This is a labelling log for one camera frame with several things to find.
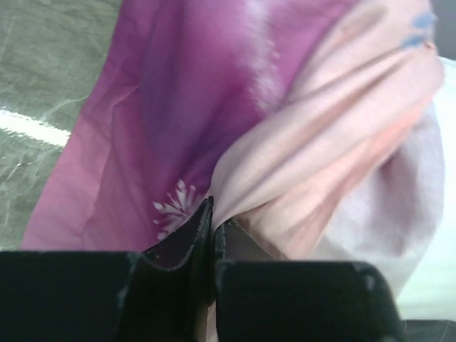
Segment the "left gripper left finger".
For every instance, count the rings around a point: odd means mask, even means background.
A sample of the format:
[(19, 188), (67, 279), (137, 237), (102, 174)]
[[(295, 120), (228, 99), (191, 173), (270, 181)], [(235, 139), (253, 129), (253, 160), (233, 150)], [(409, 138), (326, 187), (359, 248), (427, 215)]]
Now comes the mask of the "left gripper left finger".
[(212, 199), (144, 252), (2, 252), (3, 341), (204, 341)]

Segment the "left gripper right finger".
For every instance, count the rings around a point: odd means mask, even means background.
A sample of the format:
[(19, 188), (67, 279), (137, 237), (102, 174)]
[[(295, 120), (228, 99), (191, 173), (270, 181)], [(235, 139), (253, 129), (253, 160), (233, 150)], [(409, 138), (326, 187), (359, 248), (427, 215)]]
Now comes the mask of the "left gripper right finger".
[(357, 261), (277, 261), (233, 220), (214, 233), (220, 341), (403, 341), (390, 288)]

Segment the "pink princess print pillowcase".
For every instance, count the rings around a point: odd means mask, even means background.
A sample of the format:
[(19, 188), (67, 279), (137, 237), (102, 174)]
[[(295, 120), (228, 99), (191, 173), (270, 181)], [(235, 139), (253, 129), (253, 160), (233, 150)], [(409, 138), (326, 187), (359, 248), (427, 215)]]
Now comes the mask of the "pink princess print pillowcase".
[(374, 266), (394, 303), (442, 211), (431, 1), (124, 1), (24, 233), (144, 252), (212, 199), (277, 261)]

